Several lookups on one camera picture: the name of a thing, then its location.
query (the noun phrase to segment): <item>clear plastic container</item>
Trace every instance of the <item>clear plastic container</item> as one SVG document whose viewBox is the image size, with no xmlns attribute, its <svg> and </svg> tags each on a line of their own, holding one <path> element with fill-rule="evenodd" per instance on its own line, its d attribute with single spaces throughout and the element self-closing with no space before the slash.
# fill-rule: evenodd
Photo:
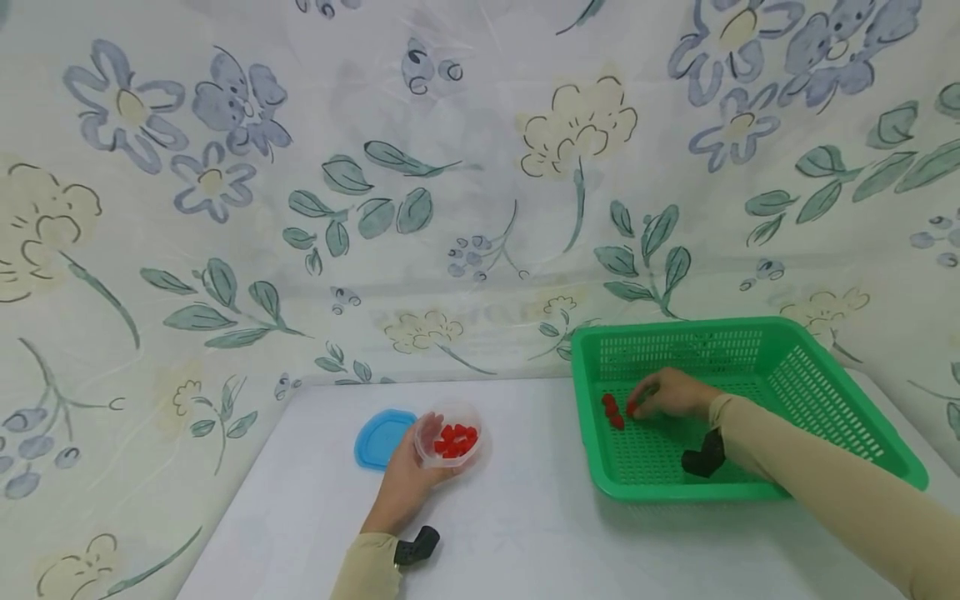
<svg viewBox="0 0 960 600">
<path fill-rule="evenodd" d="M 470 404 L 459 400 L 441 402 L 431 408 L 430 412 L 440 417 L 443 422 L 439 425 L 435 421 L 426 419 L 417 422 L 417 429 L 414 431 L 414 446 L 422 459 L 422 466 L 424 468 L 456 468 L 474 465 L 480 457 L 486 440 L 486 432 L 483 422 L 480 420 L 480 413 Z M 477 442 L 463 456 L 444 458 L 434 451 L 433 443 L 440 439 L 440 432 L 445 426 L 457 424 L 464 427 L 474 427 L 477 430 Z"/>
</svg>

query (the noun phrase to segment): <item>hand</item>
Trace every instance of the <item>hand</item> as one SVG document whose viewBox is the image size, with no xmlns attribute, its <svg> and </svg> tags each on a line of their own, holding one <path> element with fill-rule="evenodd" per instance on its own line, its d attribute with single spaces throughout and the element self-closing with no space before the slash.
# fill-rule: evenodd
<svg viewBox="0 0 960 600">
<path fill-rule="evenodd" d="M 640 398 L 650 390 L 653 393 L 640 403 Z M 683 371 L 665 367 L 644 377 L 630 392 L 630 402 L 637 403 L 631 417 L 647 419 L 662 411 L 672 417 L 709 420 L 710 403 L 721 394 Z"/>
<path fill-rule="evenodd" d="M 459 475 L 461 468 L 422 468 L 420 456 L 414 447 L 414 430 L 423 422 L 423 436 L 433 439 L 440 435 L 444 424 L 442 416 L 427 413 L 418 423 L 407 429 L 400 445 L 390 457 L 387 471 L 380 483 L 380 492 L 360 533 L 384 533 L 398 536 L 407 523 L 417 515 L 430 491 L 442 482 Z"/>
</svg>

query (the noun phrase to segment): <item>left hand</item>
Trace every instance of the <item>left hand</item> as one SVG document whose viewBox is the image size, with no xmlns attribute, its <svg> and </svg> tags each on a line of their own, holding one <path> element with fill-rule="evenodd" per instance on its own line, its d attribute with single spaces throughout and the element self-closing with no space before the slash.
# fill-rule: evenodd
<svg viewBox="0 0 960 600">
<path fill-rule="evenodd" d="M 414 430 L 423 423 L 423 435 L 433 439 L 440 435 L 443 417 L 427 413 L 407 429 L 400 445 L 390 457 L 387 471 L 383 474 L 380 492 L 373 502 L 361 534 L 384 533 L 398 536 L 407 523 L 420 512 L 430 491 L 442 482 L 459 475 L 462 468 L 422 468 L 414 447 Z"/>
</svg>

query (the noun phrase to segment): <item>basket rim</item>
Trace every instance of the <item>basket rim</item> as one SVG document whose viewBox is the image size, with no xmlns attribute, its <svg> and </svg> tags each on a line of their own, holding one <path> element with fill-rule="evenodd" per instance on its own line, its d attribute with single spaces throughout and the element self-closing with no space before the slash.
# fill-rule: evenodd
<svg viewBox="0 0 960 600">
<path fill-rule="evenodd" d="M 658 322 L 651 324 L 598 325 L 578 329 L 570 340 L 573 348 L 574 391 L 577 402 L 577 414 L 580 418 L 580 434 L 587 454 L 590 478 L 600 492 L 614 500 L 636 502 L 671 501 L 724 501 L 724 500 L 768 500 L 788 498 L 790 494 L 781 486 L 768 482 L 723 483 L 704 485 L 643 485 L 620 484 L 613 481 L 603 467 L 600 452 L 600 440 L 594 411 L 590 409 L 590 381 L 587 365 L 579 351 L 584 342 L 591 337 L 605 337 L 614 332 L 653 333 L 671 329 L 724 329 L 745 328 L 746 326 L 778 326 L 789 329 L 798 337 L 798 343 L 810 352 L 811 358 L 820 373 L 827 378 L 838 393 L 855 403 L 862 412 L 862 419 L 873 427 L 895 452 L 905 466 L 905 474 L 900 478 L 918 490 L 929 485 L 926 467 L 917 458 L 910 446 L 902 439 L 897 428 L 880 412 L 872 400 L 860 389 L 846 369 L 820 345 L 819 342 L 800 324 L 782 316 L 735 317 L 729 319 L 709 319 L 686 322 Z"/>
</svg>

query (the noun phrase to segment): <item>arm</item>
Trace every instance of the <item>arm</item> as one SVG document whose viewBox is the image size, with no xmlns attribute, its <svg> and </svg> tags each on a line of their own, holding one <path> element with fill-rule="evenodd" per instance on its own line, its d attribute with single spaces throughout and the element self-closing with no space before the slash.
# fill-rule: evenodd
<svg viewBox="0 0 960 600">
<path fill-rule="evenodd" d="M 347 551 L 330 600 L 394 600 L 400 592 L 395 552 L 396 536 L 360 534 Z"/>
<path fill-rule="evenodd" d="M 440 434 L 443 415 L 422 419 L 424 435 Z M 426 502 L 435 486 L 460 473 L 459 468 L 421 468 L 410 427 L 390 457 L 380 492 L 360 535 L 344 558 L 330 600 L 394 600 L 400 572 L 394 564 L 397 536 Z"/>
<path fill-rule="evenodd" d="M 645 378 L 631 402 L 635 419 L 662 410 L 720 427 L 728 458 L 783 486 L 904 596 L 960 598 L 960 518 L 882 468 L 675 369 Z"/>
</svg>

